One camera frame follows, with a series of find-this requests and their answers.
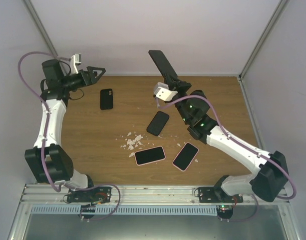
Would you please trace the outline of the black phone case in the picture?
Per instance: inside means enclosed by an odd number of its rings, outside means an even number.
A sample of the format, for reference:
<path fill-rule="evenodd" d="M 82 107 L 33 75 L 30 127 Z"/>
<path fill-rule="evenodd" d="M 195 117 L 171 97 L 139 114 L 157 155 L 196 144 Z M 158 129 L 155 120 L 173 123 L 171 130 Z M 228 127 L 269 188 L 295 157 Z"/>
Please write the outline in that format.
<path fill-rule="evenodd" d="M 102 89 L 100 91 L 100 109 L 101 110 L 113 109 L 113 90 L 111 88 Z"/>

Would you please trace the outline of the black phone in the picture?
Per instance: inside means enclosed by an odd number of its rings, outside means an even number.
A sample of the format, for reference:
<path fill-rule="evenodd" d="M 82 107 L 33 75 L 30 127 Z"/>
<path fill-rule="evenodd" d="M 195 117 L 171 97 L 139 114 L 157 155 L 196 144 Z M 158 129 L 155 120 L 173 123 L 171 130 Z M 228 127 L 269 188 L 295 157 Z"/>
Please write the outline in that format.
<path fill-rule="evenodd" d="M 163 77 L 172 77 L 174 79 L 178 77 L 175 70 L 161 50 L 149 50 L 148 54 L 152 58 L 154 64 Z"/>

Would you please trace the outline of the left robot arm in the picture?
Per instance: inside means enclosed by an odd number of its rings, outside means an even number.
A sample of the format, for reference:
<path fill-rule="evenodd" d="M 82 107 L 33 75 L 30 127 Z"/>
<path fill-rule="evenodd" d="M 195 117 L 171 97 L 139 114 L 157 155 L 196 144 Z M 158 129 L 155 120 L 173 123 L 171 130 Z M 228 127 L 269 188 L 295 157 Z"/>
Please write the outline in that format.
<path fill-rule="evenodd" d="M 61 146 L 61 132 L 64 115 L 67 111 L 70 92 L 91 86 L 98 82 L 106 70 L 88 66 L 78 70 L 79 55 L 73 55 L 69 63 L 69 73 L 64 74 L 61 60 L 51 59 L 42 63 L 45 78 L 38 95 L 42 104 L 42 119 L 33 148 L 27 149 L 24 158 L 38 183 L 50 184 L 60 192 L 62 186 L 79 190 L 79 197 L 90 202 L 96 190 L 90 176 L 74 169 L 72 159 Z"/>

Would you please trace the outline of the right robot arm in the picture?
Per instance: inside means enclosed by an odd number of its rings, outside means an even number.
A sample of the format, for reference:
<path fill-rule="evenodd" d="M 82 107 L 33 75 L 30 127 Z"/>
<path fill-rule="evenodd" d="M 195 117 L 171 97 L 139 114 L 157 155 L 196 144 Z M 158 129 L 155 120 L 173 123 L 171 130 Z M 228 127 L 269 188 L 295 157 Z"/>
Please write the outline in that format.
<path fill-rule="evenodd" d="M 173 76 L 164 76 L 170 90 L 166 102 L 174 104 L 189 134 L 196 140 L 221 150 L 237 160 L 250 173 L 241 176 L 222 176 L 214 185 L 214 197 L 224 203 L 233 195 L 255 194 L 266 202 L 284 199 L 280 192 L 289 182 L 285 156 L 279 152 L 267 152 L 236 137 L 225 129 L 218 117 L 211 118 L 207 112 L 213 107 L 206 102 L 201 90 L 187 95 L 191 84 Z"/>

